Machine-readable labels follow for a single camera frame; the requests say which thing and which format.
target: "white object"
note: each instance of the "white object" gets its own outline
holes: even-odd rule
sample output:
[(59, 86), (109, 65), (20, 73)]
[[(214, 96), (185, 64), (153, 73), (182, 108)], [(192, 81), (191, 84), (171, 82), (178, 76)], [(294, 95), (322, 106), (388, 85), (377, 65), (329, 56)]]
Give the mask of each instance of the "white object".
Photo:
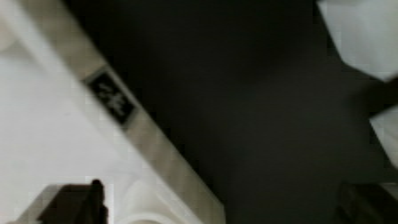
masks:
[(390, 81), (398, 76), (398, 1), (322, 0), (318, 6), (345, 63)]
[(224, 224), (223, 204), (116, 73), (139, 106), (127, 131), (82, 84), (109, 65), (61, 1), (2, 0), (0, 15), (16, 38), (0, 52), (0, 224), (34, 223), (57, 186), (96, 178), (111, 224)]

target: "black object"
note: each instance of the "black object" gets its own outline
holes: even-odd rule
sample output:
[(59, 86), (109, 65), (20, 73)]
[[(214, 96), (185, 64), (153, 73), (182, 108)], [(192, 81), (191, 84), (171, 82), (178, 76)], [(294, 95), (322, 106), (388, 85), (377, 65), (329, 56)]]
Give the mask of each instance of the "black object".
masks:
[(66, 185), (41, 213), (43, 224), (107, 224), (103, 184)]
[(107, 69), (93, 75), (86, 82), (116, 121), (121, 126), (127, 127), (135, 106), (111, 77)]
[(398, 202), (379, 184), (342, 184), (336, 223), (398, 223)]

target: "black surface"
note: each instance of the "black surface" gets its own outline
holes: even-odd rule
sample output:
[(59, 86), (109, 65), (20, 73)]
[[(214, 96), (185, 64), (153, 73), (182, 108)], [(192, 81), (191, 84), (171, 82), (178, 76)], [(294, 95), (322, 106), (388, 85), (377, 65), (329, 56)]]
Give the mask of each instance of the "black surface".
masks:
[(333, 222), (342, 181), (397, 180), (313, 1), (68, 0), (223, 199), (228, 223)]

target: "small black label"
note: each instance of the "small black label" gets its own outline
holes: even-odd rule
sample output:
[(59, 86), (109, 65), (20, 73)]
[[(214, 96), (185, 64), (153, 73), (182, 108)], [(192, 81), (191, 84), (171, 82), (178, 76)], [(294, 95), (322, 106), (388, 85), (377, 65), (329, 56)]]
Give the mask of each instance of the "small black label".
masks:
[(116, 121), (127, 128), (135, 111), (135, 105), (127, 97), (107, 70), (95, 75), (95, 79), (88, 81), (88, 85)]

